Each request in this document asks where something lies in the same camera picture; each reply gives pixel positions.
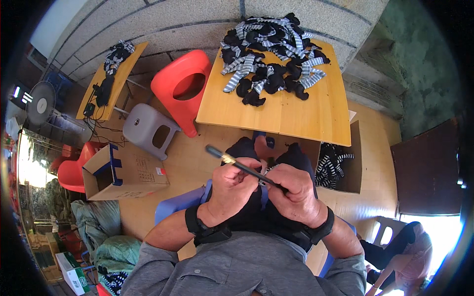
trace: wooden floor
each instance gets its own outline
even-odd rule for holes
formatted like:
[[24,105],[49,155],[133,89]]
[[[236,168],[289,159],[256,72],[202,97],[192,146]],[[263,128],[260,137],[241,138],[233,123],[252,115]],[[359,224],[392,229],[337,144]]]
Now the wooden floor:
[[[148,94],[133,86],[131,88],[135,100],[128,103],[128,111],[134,104],[145,102],[148,98]],[[390,146],[401,141],[400,129],[397,122],[381,113],[351,101],[348,103],[349,110],[357,112],[352,122],[359,120],[363,165],[361,193],[343,193],[321,187],[317,188],[317,192],[336,215],[354,225],[363,238],[373,240],[374,218],[378,215],[394,217],[396,212],[397,189]],[[169,116],[156,98],[150,105]],[[119,120],[118,116],[118,112],[114,111],[111,120],[103,126],[121,129],[124,120]],[[164,162],[170,181],[168,188],[147,197],[119,202],[123,234],[143,239],[154,226],[155,208],[160,201],[196,189],[211,178],[219,160],[204,152],[206,144],[225,150],[240,137],[252,136],[252,131],[231,127],[197,124],[196,128],[198,136],[188,138],[184,133],[177,133],[168,147],[168,159]],[[120,140],[121,133],[99,129],[99,135],[116,141]],[[194,245],[187,244],[178,254],[180,259],[193,256]],[[307,265],[315,275],[319,274],[326,256],[327,250],[321,242],[309,253]]]

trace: small wooden table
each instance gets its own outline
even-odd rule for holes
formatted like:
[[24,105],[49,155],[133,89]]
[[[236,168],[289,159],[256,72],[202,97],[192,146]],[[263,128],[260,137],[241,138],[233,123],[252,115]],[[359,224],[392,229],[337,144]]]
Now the small wooden table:
[[[91,119],[109,120],[110,116],[112,115],[113,109],[116,109],[121,113],[128,114],[128,112],[122,109],[119,109],[115,106],[115,103],[117,102],[117,99],[119,98],[120,93],[122,91],[123,85],[125,84],[125,81],[129,81],[139,87],[149,90],[148,88],[128,79],[128,76],[130,75],[130,71],[132,71],[133,66],[135,66],[135,63],[137,62],[138,58],[140,57],[140,55],[142,54],[143,50],[145,49],[147,45],[148,45],[148,41],[145,41],[143,43],[136,45],[135,51],[125,61],[120,63],[117,73],[115,74],[114,84],[112,85],[112,91],[110,92],[109,103],[107,105],[102,106],[102,107],[97,107],[96,100],[94,99],[95,97],[93,97],[91,103],[95,105],[95,109],[94,109],[94,114],[91,116]],[[77,110],[76,119],[85,118],[83,113],[89,101],[89,98],[91,97],[91,94],[93,91],[92,86],[94,84],[101,85],[104,79],[105,79],[105,71],[104,71],[104,63],[102,63],[97,69],[97,72],[95,72],[95,75],[92,78],[92,81],[89,83],[86,93],[84,94],[84,97],[82,98],[81,106],[79,107],[79,110]]]
[[[233,126],[245,129],[289,135],[298,138],[351,145],[349,112],[341,71],[334,49],[328,43],[312,40],[322,48],[331,60],[330,64],[316,66],[326,73],[315,85],[305,90],[310,97],[302,101],[294,92],[284,90],[269,95],[265,90],[260,98],[266,98],[260,107],[242,104],[236,91],[222,90],[234,73],[220,74],[224,61],[219,58],[221,49],[210,72],[202,97],[196,122]],[[263,62],[285,65],[276,55],[265,52]]]

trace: pen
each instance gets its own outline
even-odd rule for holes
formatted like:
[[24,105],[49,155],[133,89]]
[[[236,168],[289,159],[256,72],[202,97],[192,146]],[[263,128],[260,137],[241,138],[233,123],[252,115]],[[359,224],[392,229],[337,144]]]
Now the pen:
[[244,172],[246,172],[247,174],[249,175],[252,175],[252,176],[255,176],[257,177],[259,180],[262,180],[263,182],[265,183],[268,183],[268,184],[272,184],[273,186],[281,189],[283,191],[283,194],[286,194],[288,192],[288,189],[286,189],[285,187],[283,187],[282,185],[280,184],[276,184],[275,182],[273,182],[272,180],[268,179],[267,177],[265,177],[264,175],[260,174],[260,173],[257,173],[255,170],[239,163],[235,158],[233,158],[232,156],[230,156],[229,154],[225,153],[225,152],[222,152],[220,151],[219,149],[217,149],[216,147],[212,146],[212,145],[206,145],[206,152],[209,153],[210,155],[216,157],[216,158],[219,158],[222,160],[222,162],[225,162],[225,163],[230,163],[232,164],[233,166],[235,167],[238,167],[239,169],[243,170]]

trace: person sitting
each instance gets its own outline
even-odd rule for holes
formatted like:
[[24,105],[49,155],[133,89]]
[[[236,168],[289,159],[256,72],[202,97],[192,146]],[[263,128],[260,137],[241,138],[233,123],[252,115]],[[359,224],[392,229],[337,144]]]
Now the person sitting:
[[372,288],[365,296],[386,295],[394,289],[403,290],[405,296],[417,295],[429,283],[426,279],[433,255],[433,247],[428,233],[420,222],[407,224],[384,249],[362,240],[357,235],[365,252],[367,282]]
[[[260,172],[259,160],[277,155],[258,138],[241,138],[226,152]],[[276,164],[266,176],[289,192],[266,185],[265,202],[256,177],[230,164],[216,168],[205,203],[171,214],[148,233],[120,294],[363,296],[364,250],[318,200],[308,157],[295,143]],[[196,255],[178,261],[177,251],[193,238]],[[335,258],[324,278],[305,265],[320,239]]]

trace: wrist strap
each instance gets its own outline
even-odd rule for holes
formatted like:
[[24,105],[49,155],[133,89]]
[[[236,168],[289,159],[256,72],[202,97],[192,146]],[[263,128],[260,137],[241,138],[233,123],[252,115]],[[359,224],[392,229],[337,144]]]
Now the wrist strap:
[[332,226],[334,224],[334,212],[331,210],[330,207],[328,208],[328,218],[326,221],[321,224],[318,228],[309,228],[306,225],[304,226],[304,230],[310,235],[311,243],[316,245],[318,242],[325,237],[326,235],[332,232]]
[[190,206],[184,212],[184,219],[186,221],[186,227],[188,231],[194,235],[197,233],[201,233],[204,231],[198,223],[198,208],[200,205],[197,206]]
[[198,208],[200,205],[191,206],[184,212],[184,219],[188,231],[194,234],[194,245],[198,246],[200,243],[221,242],[229,239],[232,232],[226,226],[215,226],[208,228],[198,218]]

